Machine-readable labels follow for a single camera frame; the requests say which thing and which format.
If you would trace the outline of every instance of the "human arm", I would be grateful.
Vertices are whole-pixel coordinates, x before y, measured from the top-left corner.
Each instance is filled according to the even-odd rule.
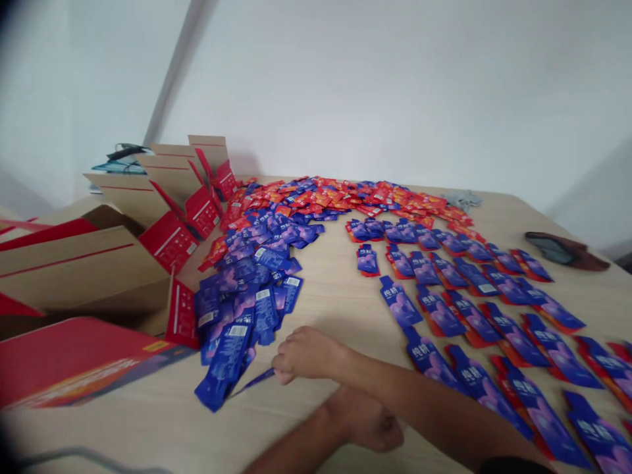
[[[414,371],[359,354],[317,329],[294,331],[278,347],[273,367],[284,384],[307,377],[361,390],[474,472],[485,461],[503,456],[552,469],[508,421],[475,400]]]
[[[308,474],[347,443],[386,452],[404,441],[391,413],[368,395],[340,387],[293,431],[276,441],[244,474]]]

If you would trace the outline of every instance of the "wooden table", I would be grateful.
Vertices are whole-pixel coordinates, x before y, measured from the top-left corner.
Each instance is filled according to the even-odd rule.
[[[277,179],[262,177],[260,182],[264,184]],[[411,188],[437,196],[449,191]],[[504,250],[519,247],[538,257],[537,249],[523,239],[523,233],[528,230],[573,238],[516,197],[477,194],[484,201],[482,207],[471,211],[476,224],[474,229]],[[86,206],[90,206],[89,201],[78,204],[74,215],[81,214]],[[63,220],[73,217],[69,214],[72,213],[62,212],[41,222],[55,223],[62,219],[60,216]],[[356,269],[358,244],[350,242],[344,228],[345,222],[352,217],[363,219],[364,215],[353,211],[339,221],[327,222],[327,232],[316,242],[303,250],[293,250],[303,267],[299,276],[305,279],[296,309],[285,318],[272,346],[257,347],[257,357],[239,386],[266,370],[276,354],[277,345],[302,325],[318,327],[370,356],[412,368],[404,350],[406,341],[402,331],[380,296],[379,280],[364,278]],[[397,220],[388,213],[381,218]],[[437,219],[435,226],[445,228],[445,223]],[[199,279],[211,273],[207,271],[201,275],[196,269],[214,238],[215,234],[196,250],[179,276],[191,288],[197,289]],[[384,256],[386,244],[373,242],[372,245],[378,253],[382,274],[392,276]],[[403,244],[402,249],[411,251],[418,247]],[[630,275],[617,266],[605,273],[590,273],[541,258],[540,261],[556,282],[533,284],[545,289],[586,322],[587,328],[581,334],[601,343],[622,338],[632,340]],[[403,284],[409,296],[415,299],[413,281]],[[469,294],[468,298],[477,303],[481,300]],[[503,305],[497,298],[492,300],[505,314],[521,323],[521,307]],[[487,356],[501,354],[498,348],[475,350],[462,336],[441,340],[432,336],[426,322],[416,327],[420,334],[430,336],[440,349],[449,343],[459,344],[468,356],[485,363],[490,374],[495,374]],[[566,336],[565,339],[575,348],[574,341]],[[4,420],[13,430],[23,456],[68,446],[86,446],[135,468],[162,467],[174,473],[237,473],[335,389],[330,381],[298,380],[281,387],[270,379],[229,400],[218,413],[212,414],[193,393],[205,373],[206,368],[200,366],[199,358],[194,356],[84,406],[15,411],[5,413]],[[564,421],[567,421],[566,403],[560,392],[563,387],[585,395],[603,418],[620,429],[621,418],[632,418],[606,390],[579,388],[560,382],[545,369],[524,369],[524,373],[538,384]],[[325,464],[322,472],[465,472],[411,428],[405,428],[405,436],[404,446],[386,455],[347,446]],[[92,464],[79,458],[52,461],[45,468],[46,472],[95,472]],[[561,463],[556,463],[556,468],[560,473],[578,470]]]

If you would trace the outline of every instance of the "barcode label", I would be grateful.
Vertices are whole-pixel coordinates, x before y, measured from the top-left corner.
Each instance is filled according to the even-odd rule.
[[[495,290],[495,288],[490,284],[484,284],[479,286],[479,290],[481,293],[491,293]]]
[[[229,336],[244,337],[248,332],[248,326],[233,326],[228,332]]]
[[[265,290],[257,292],[257,301],[262,300],[263,298],[267,298],[268,296],[270,296],[270,290],[266,288]]]
[[[218,315],[218,313],[219,311],[217,310],[211,311],[210,313],[206,313],[197,322],[197,327],[202,327],[204,324],[208,323],[209,321],[212,321]]]

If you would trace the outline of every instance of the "human hand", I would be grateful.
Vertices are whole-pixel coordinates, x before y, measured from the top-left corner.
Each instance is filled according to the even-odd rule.
[[[272,359],[275,375],[283,385],[294,377],[329,379],[347,353],[347,346],[309,326],[295,330],[279,344],[278,355]]]
[[[375,452],[391,451],[404,443],[397,418],[363,392],[341,385],[323,407],[345,443]]]

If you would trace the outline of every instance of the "gray cloth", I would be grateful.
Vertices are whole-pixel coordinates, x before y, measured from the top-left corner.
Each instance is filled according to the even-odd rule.
[[[463,212],[469,212],[470,207],[478,207],[483,204],[483,199],[472,194],[472,191],[452,191],[442,194],[442,198],[448,200],[448,204],[458,207]]]

